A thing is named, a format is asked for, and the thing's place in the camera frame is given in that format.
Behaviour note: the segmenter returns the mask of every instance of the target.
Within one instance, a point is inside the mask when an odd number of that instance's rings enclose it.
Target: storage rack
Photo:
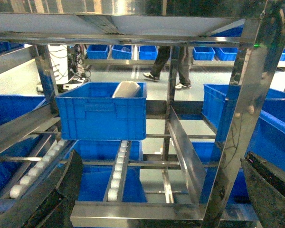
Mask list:
[[[165,132],[160,135],[148,135],[148,137],[164,138],[164,148],[162,156],[148,155],[142,162],[129,162],[129,165],[141,166],[142,168],[163,170],[163,181],[167,204],[137,204],[137,203],[110,203],[110,202],[76,202],[71,215],[74,227],[256,227],[258,218],[250,205],[226,205],[234,179],[240,168],[239,159],[244,156],[249,139],[256,125],[257,119],[265,95],[269,89],[280,55],[285,46],[285,0],[270,1],[258,0],[257,3],[242,0],[234,2],[232,0],[217,1],[209,0],[204,3],[196,1],[198,5],[188,7],[181,1],[173,1],[170,5],[167,1],[124,1],[128,3],[127,10],[118,11],[114,4],[107,4],[105,1],[94,1],[94,11],[88,11],[89,4],[86,1],[78,3],[79,8],[72,8],[68,3],[62,4],[57,0],[55,7],[53,4],[45,4],[39,1],[28,0],[24,5],[19,1],[9,0],[9,5],[0,7],[0,13],[37,13],[37,14],[65,14],[78,15],[80,18],[98,24],[103,29],[104,34],[50,34],[50,33],[27,33],[27,32],[0,32],[0,40],[12,40],[19,43],[31,43],[37,46],[22,49],[17,54],[23,54],[23,58],[17,60],[18,63],[36,58],[41,83],[48,104],[26,115],[15,119],[0,127],[0,154],[13,145],[27,137],[36,135],[58,135],[53,130],[46,131],[51,126],[57,124],[59,129],[58,109],[54,100],[57,95],[57,87],[53,77],[53,70],[49,58],[47,43],[64,44],[99,44],[104,41],[98,39],[116,39],[122,44],[133,44],[132,40],[139,39],[135,44],[145,44],[143,40],[156,41],[164,40],[162,45],[174,46],[171,56],[171,67],[169,76],[169,86],[167,101],[147,101],[147,118],[165,119]],[[152,16],[185,16],[185,17],[222,17],[222,18],[245,18],[245,26],[241,38],[213,38],[213,37],[190,37],[190,36],[162,36],[162,35],[124,35],[118,34],[118,28],[114,26],[112,20],[114,15],[152,15]],[[187,135],[182,128],[179,119],[184,115],[198,116],[202,118],[202,102],[194,101],[174,101],[176,72],[178,65],[179,46],[196,46],[193,41],[216,42],[217,46],[228,47],[237,43],[239,52],[234,63],[230,85],[241,86],[240,93],[237,94],[237,106],[234,110],[234,118],[229,130],[227,139],[215,144],[221,146],[221,159],[218,167],[217,178],[211,190],[210,200],[207,205],[199,204],[199,196],[202,191],[205,179],[204,166],[196,158],[194,148],[189,138],[213,138],[208,135]],[[0,57],[0,63],[5,60],[0,67],[0,73],[10,66],[7,63],[10,57],[14,57],[14,52]],[[248,101],[260,98],[254,113],[247,111]],[[207,122],[214,132],[219,132]],[[241,137],[237,136],[238,144],[230,144],[232,134],[238,133],[236,125],[243,126],[244,132]],[[177,158],[169,155],[169,141],[172,138]],[[4,161],[38,161],[39,158],[6,157]],[[96,162],[84,161],[85,165],[113,165],[113,161]],[[167,169],[181,169],[185,174],[191,204],[173,204],[173,193],[169,182]],[[1,208],[7,208],[12,202],[7,199],[0,199]]]

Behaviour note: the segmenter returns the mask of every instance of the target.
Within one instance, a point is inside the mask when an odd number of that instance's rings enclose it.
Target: crate handle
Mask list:
[[[87,104],[85,106],[86,112],[115,112],[115,105],[110,104]]]

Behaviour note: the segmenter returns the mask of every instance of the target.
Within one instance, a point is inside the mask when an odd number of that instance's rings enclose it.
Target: metal upright post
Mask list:
[[[51,56],[47,45],[37,45],[37,51],[39,57],[36,58],[36,64],[43,87],[43,92],[46,97],[46,101],[50,103],[53,113],[59,113],[55,96],[58,95],[58,88],[53,72],[53,66],[51,62]]]
[[[248,38],[254,39],[254,46],[246,49]],[[202,228],[219,226],[284,45],[285,0],[268,0],[260,17],[247,19],[244,25],[225,102],[237,99],[237,104],[227,138],[221,139],[221,157]]]
[[[169,134],[168,119],[169,119],[169,114],[170,114],[170,105],[174,101],[174,96],[175,96],[176,74],[177,74],[177,70],[179,67],[179,54],[180,54],[180,47],[174,46],[172,48],[170,73],[169,73],[169,81],[168,81],[165,134]],[[163,140],[163,149],[162,149],[162,157],[161,157],[163,161],[168,160],[169,144],[170,144],[170,137],[165,137]]]

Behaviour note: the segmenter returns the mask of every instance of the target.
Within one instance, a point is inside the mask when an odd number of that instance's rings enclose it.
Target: black shoe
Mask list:
[[[146,78],[152,79],[154,81],[160,80],[160,77],[154,77],[151,73],[144,73],[143,76],[145,76]]]

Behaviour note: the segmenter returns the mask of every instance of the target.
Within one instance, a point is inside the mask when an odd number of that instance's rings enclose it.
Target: shelving unit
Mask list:
[[[5,28],[0,30],[0,40],[11,40],[19,43],[30,43],[36,46],[30,47],[29,55],[22,60],[36,58],[41,83],[43,85],[47,105],[36,109],[18,119],[15,119],[0,127],[0,154],[8,147],[32,135],[57,135],[51,130],[51,126],[57,125],[60,129],[58,109],[55,102],[55,95],[58,94],[55,78],[50,61],[49,51],[44,44],[131,44],[143,45],[154,43],[156,45],[174,46],[170,62],[170,76],[168,82],[168,92],[166,101],[147,101],[147,118],[164,119],[164,134],[149,134],[147,137],[163,138],[162,155],[147,155],[143,161],[129,161],[128,166],[140,166],[145,169],[161,169],[167,204],[150,203],[124,203],[124,202],[78,202],[76,201],[70,219],[74,227],[140,227],[140,228],[165,228],[165,227],[249,227],[259,226],[258,217],[249,204],[227,204],[229,194],[234,185],[235,178],[240,168],[240,159],[244,157],[249,140],[253,133],[265,95],[269,90],[270,82],[278,66],[280,54],[285,46],[285,1],[261,0],[253,7],[251,1],[193,1],[192,5],[174,1],[169,5],[167,1],[125,1],[121,4],[108,4],[105,1],[94,1],[91,3],[77,2],[73,5],[71,1],[56,1],[53,5],[44,4],[35,0],[28,0],[25,4],[9,0],[9,6],[2,5],[0,8],[0,24],[10,20],[12,23],[21,25],[24,19],[29,29],[15,28],[13,31]],[[141,35],[138,33],[119,33],[119,28],[114,24],[120,15],[126,15],[124,22],[129,26],[126,19],[132,22],[140,19],[150,18],[147,26],[153,23],[165,25],[166,29],[172,28],[165,20],[169,17],[174,19],[178,16],[181,19],[194,20],[202,18],[205,21],[204,27],[211,24],[209,20],[246,19],[241,38],[213,38],[203,37],[202,34],[188,35],[184,31],[184,36],[165,35],[160,31],[155,31],[154,35]],[[48,20],[53,23],[53,28],[57,31],[48,31],[47,28],[37,25],[46,25]],[[216,133],[216,129],[203,118],[201,109],[202,102],[175,101],[176,72],[178,68],[179,46],[196,46],[194,41],[215,42],[214,45],[238,46],[239,53],[236,61],[228,62],[228,66],[234,65],[230,85],[240,86],[239,93],[236,94],[237,106],[232,110],[233,120],[225,140],[216,139],[215,145],[221,153],[219,163],[204,165],[198,158],[189,138],[211,138],[212,135],[187,135],[180,123],[182,116],[195,117],[204,120]],[[5,65],[9,65],[13,60],[6,60]],[[132,60],[86,60],[86,64],[116,64],[116,65],[150,65],[151,61]],[[213,61],[214,65],[220,65],[219,61]],[[201,66],[204,62],[193,62],[194,65]],[[231,96],[231,91],[227,92],[226,99]],[[251,114],[248,111],[248,101],[258,99],[257,106]],[[224,123],[221,121],[217,132],[220,131]],[[169,154],[170,138],[172,138],[177,157]],[[13,162],[37,162],[41,158],[36,157],[4,157],[0,161]],[[65,160],[55,160],[53,165],[66,163]],[[114,165],[115,161],[89,161],[84,160],[83,165]],[[217,175],[213,181],[209,201],[206,204],[199,204],[199,199],[203,190],[203,183],[206,178],[205,167],[217,167]],[[181,169],[186,181],[188,194],[191,202],[188,204],[173,203],[173,191],[169,181],[168,169]],[[21,204],[25,199],[10,200],[0,198],[0,215],[7,211],[13,204]]]

